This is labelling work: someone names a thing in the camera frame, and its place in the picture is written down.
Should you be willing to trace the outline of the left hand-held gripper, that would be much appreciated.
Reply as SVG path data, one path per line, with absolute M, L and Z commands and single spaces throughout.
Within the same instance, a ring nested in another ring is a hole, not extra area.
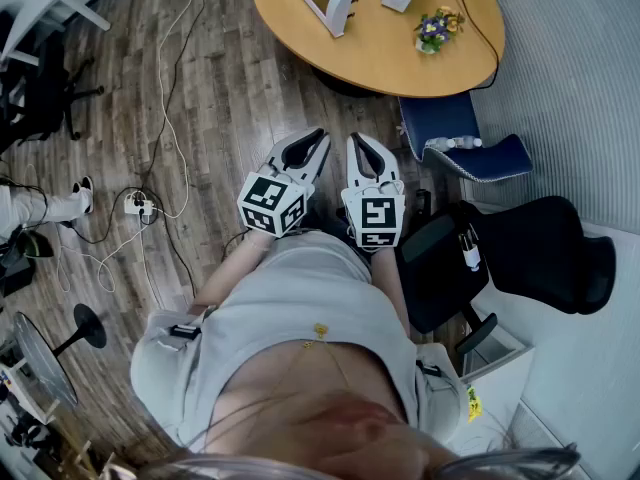
M 278 141 L 257 172 L 250 172 L 237 199 L 247 228 L 276 238 L 290 232 L 308 212 L 329 154 L 331 139 L 320 127 Z

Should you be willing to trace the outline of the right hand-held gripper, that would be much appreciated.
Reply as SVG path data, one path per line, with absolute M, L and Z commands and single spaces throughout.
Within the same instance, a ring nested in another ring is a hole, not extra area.
M 395 155 L 378 140 L 356 132 L 346 141 L 346 153 L 349 188 L 341 196 L 356 245 L 361 249 L 395 247 L 406 208 Z

